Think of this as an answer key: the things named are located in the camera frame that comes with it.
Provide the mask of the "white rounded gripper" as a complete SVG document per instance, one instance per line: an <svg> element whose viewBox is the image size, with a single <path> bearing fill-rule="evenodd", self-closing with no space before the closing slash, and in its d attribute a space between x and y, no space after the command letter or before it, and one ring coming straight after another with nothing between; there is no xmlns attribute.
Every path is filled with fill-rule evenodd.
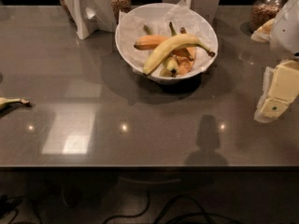
<svg viewBox="0 0 299 224"><path fill-rule="evenodd" d="M283 60L275 68L266 67L263 95L254 119L269 123L279 119L299 95L299 0L288 0L283 8L251 35L256 42L270 41L270 49Z"/></svg>

